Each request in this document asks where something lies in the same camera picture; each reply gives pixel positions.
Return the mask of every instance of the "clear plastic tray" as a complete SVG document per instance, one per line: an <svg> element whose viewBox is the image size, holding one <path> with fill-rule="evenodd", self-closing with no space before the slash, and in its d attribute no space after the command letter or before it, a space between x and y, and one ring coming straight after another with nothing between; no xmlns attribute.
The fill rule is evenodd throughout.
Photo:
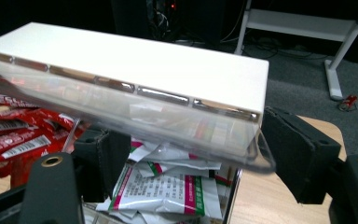
<svg viewBox="0 0 358 224"><path fill-rule="evenodd" d="M99 68L108 67L109 61L97 62L95 66L89 66L84 70L81 64L76 67L73 60L72 63L67 64L67 67L62 64L57 65L58 61L56 64L52 63L54 57L46 59L49 62L41 63L40 60L42 59L30 58L30 52L35 53L34 56L38 58L37 55L43 54L42 49L54 49L55 42L62 42L62 35L59 36L61 39L54 42L54 36L51 36L51 34L55 35L54 32L59 33L63 28L56 30L55 27L36 26L36 28L44 28L38 30L39 34L49 29L51 32L54 31L47 33L53 41L49 43L50 45L44 46L40 53L35 49L28 50L27 47L33 48L38 45L27 46L30 41L23 41L23 38L20 38L17 44L13 43L13 40L21 37L21 35L26 38L26 36L31 35L30 32L34 32L34 27L26 28L27 35L23 35L23 31L20 29L0 38L0 93L18 97L30 103L86 119L93 123L101 123L107 128L131 134L139 139L159 143L168 142L205 159L222 161L258 173L274 171L274 161L260 131L263 115L261 105L264 105L267 71L264 68L261 73L243 71L243 77L240 76L241 71L228 71L232 69L232 66L255 70L258 65L265 67L264 63L201 49L172 47L167 44L161 46L159 43L131 39L132 44L144 44L146 48L154 47L157 52L160 49L159 51L166 54L174 55L177 52L185 55L185 57L180 58L183 60L186 59L186 55L188 57L196 55L231 63L228 66L223 64L218 66L219 70L226 68L226 74L212 76L215 78L227 76L226 79L232 77L232 80L225 81L226 86L221 87L218 82L211 81L209 86L189 84L188 86L192 88L188 86L181 88L176 87L166 77L153 81L153 78L160 77L161 73L154 77L153 74L150 74L152 80L141 76L132 76L131 71L138 72L139 69L126 68L128 70L123 71L123 73L128 73L126 76L108 76ZM70 29L63 29L62 34L71 36L70 34L73 35L72 32ZM91 35L92 38L95 37L94 40L101 39L101 41L111 41L111 43L121 41L123 42L122 45L126 44L128 40L126 37L116 36L112 36L113 39L111 40L110 35L100 36L101 34L90 34L90 32L85 32L84 35ZM60 53L61 58L65 52L64 50ZM141 62L142 58L137 60L135 57L135 62ZM212 65L209 65L212 68L205 67L204 64L202 66L207 70L206 73L213 72ZM188 69L186 69L186 65L184 67L181 69L182 71L194 70L194 67ZM262 77L255 81L257 75ZM239 81L247 83L243 83L243 86L237 85ZM204 93L204 90L221 92L220 94L218 94L219 92ZM243 94L242 98L245 102L241 100L238 93Z"/></svg>

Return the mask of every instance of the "cable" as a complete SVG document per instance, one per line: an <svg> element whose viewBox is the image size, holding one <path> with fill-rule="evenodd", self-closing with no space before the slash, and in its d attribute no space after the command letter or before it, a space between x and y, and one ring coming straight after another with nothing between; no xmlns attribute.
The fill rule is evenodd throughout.
<svg viewBox="0 0 358 224"><path fill-rule="evenodd" d="M270 43L260 43L260 41L252 39L252 41L249 41L249 40L245 41L245 45L254 45L258 49L272 52L272 54L270 56L268 56L267 58L262 58L262 59L268 59L268 58L271 58L277 54L282 55L284 57L300 59L300 60L321 60L321 59L328 57L328 55L324 55L322 57L311 58L310 56L312 56L314 53L308 52L305 50L303 51L303 52L307 52L307 54L305 54L305 55L289 53L289 52L284 51L284 49L282 49L282 47L275 44L272 41L272 38L270 40L271 40Z"/></svg>
<svg viewBox="0 0 358 224"><path fill-rule="evenodd" d="M170 23L168 22L168 18L164 15L164 14L162 14L161 12L159 12L159 11L157 11L156 10L156 14L157 15L159 15L159 16L161 16L163 19L161 20L161 22L158 24L158 27L164 22L164 19L165 19L165 21L167 22L167 27L170 27Z"/></svg>
<svg viewBox="0 0 358 224"><path fill-rule="evenodd" d="M222 41L220 41L220 43L224 44L224 43L236 41L236 40L238 40L238 39L239 39L239 37L235 37L235 38L233 38L233 39L229 39L229 40L225 40L225 41L222 40Z"/></svg>
<svg viewBox="0 0 358 224"><path fill-rule="evenodd" d="M221 41L225 41L230 35L232 35L232 33L234 33L235 29L237 28L238 23L240 22L241 15L242 15L244 7L245 7L245 1L243 0L242 1L242 7L241 7L241 10L240 10L240 15L238 16L237 21L235 22L234 28L232 28L231 32L226 37L221 39Z"/></svg>
<svg viewBox="0 0 358 224"><path fill-rule="evenodd" d="M265 57L265 58L260 58L260 57L255 57L255 56L252 56L249 52L247 52L245 49L242 51L246 56L248 57L251 57L251 58L257 58L257 59L262 59L262 60L266 60L266 59L270 59L272 57L274 57L275 55L278 54L278 51L276 50L275 52L272 52L271 55L269 55L268 57Z"/></svg>

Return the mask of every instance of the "candy wrapper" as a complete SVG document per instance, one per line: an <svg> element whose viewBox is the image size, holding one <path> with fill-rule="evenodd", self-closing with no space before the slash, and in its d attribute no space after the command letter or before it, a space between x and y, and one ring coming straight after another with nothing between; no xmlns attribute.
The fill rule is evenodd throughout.
<svg viewBox="0 0 358 224"><path fill-rule="evenodd" d="M156 150L158 144L142 141L136 138L131 139L131 152L128 158L129 161L138 162L152 151Z"/></svg>
<svg viewBox="0 0 358 224"><path fill-rule="evenodd" d="M152 153L144 157L144 161L195 160L198 157L171 144L161 144Z"/></svg>
<svg viewBox="0 0 358 224"><path fill-rule="evenodd" d="M214 178L219 185L231 187L233 176L232 168L227 165L222 165L220 170L214 171Z"/></svg>
<svg viewBox="0 0 358 224"><path fill-rule="evenodd" d="M68 134L65 129L55 134L46 132L3 153L1 158L12 163L10 186L15 188L27 183L33 163L42 156L61 151Z"/></svg>
<svg viewBox="0 0 358 224"><path fill-rule="evenodd" d="M173 213L149 213L149 212L140 212L147 224L196 224L197 221L192 221L194 219L199 220L194 216L187 216L181 214Z"/></svg>
<svg viewBox="0 0 358 224"><path fill-rule="evenodd" d="M28 128L29 125L21 120L0 120L0 135L14 132L18 129Z"/></svg>
<svg viewBox="0 0 358 224"><path fill-rule="evenodd" d="M127 166L117 184L119 187L112 201L98 204L98 210L132 209L222 218L216 182L212 178L193 175L142 177Z"/></svg>
<svg viewBox="0 0 358 224"><path fill-rule="evenodd" d="M16 132L0 136L0 156L2 153L27 141L35 139L45 131L36 126L20 129Z"/></svg>
<svg viewBox="0 0 358 224"><path fill-rule="evenodd" d="M209 177L209 170L192 169L185 166L159 164L151 161L140 161L134 166L142 177L159 176L161 174L199 175Z"/></svg>
<svg viewBox="0 0 358 224"><path fill-rule="evenodd" d="M8 108L7 110L0 112L0 120L17 119L31 110L32 109L30 108L12 108L12 109Z"/></svg>
<svg viewBox="0 0 358 224"><path fill-rule="evenodd" d="M109 212L109 215L112 217L117 217L124 223L128 223L128 224L147 224L144 217L139 213L135 213L135 216L132 218L129 218L118 211L111 211Z"/></svg>
<svg viewBox="0 0 358 224"><path fill-rule="evenodd" d="M40 109L29 111L28 113L21 114L18 116L18 119L39 128L46 129L50 132L55 132L59 129L60 125L56 122L53 122L49 117L41 115Z"/></svg>
<svg viewBox="0 0 358 224"><path fill-rule="evenodd" d="M61 127L68 131L74 127L74 118L63 113L54 112L45 108L36 109L35 113L42 119L48 119L58 123Z"/></svg>
<svg viewBox="0 0 358 224"><path fill-rule="evenodd" d="M10 161L0 162L0 178L11 174L12 163Z"/></svg>
<svg viewBox="0 0 358 224"><path fill-rule="evenodd" d="M153 161L164 165L185 166L198 170L219 170L222 162L205 160Z"/></svg>
<svg viewBox="0 0 358 224"><path fill-rule="evenodd" d="M19 100L10 96L0 94L0 105L7 105L12 107L38 107L23 100Z"/></svg>

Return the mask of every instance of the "table surface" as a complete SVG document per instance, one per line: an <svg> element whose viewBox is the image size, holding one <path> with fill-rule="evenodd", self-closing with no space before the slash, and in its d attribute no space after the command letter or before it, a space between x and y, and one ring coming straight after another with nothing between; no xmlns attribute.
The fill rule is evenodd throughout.
<svg viewBox="0 0 358 224"><path fill-rule="evenodd" d="M345 147L339 128L331 123L302 118L342 145L339 157L345 159ZM0 179L0 193L9 190L9 177ZM242 173L231 216L233 224L243 223L330 223L326 195L324 204L299 204L277 175Z"/></svg>

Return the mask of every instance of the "dark background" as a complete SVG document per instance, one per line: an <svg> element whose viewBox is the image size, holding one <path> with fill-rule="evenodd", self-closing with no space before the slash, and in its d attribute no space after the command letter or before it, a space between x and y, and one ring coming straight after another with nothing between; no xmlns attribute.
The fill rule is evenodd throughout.
<svg viewBox="0 0 358 224"><path fill-rule="evenodd" d="M178 24L212 45L219 44L219 39L232 31L244 4L238 0L178 1L182 4L178 6L182 7ZM358 18L358 0L254 0L253 7L345 20ZM0 0L0 35L36 21L150 38L146 20L144 0ZM230 37L238 36L239 29L238 25ZM301 45L326 55L334 55L340 46L335 41L263 31L252 31L248 36L274 38L287 48ZM358 37L345 59L358 63Z"/></svg>

